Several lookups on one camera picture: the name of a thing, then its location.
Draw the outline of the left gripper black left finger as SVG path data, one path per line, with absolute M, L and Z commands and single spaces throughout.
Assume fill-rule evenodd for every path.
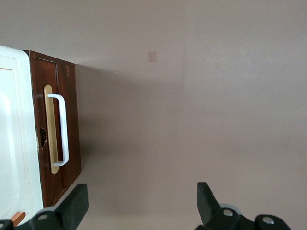
M 88 186 L 78 184 L 53 211 L 42 211 L 23 224 L 24 230 L 75 230 L 89 209 Z

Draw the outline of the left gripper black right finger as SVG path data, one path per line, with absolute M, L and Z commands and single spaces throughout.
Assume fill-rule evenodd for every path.
M 230 207 L 221 207 L 206 182 L 197 183 L 198 230 L 290 230 L 279 217 L 261 214 L 249 220 Z

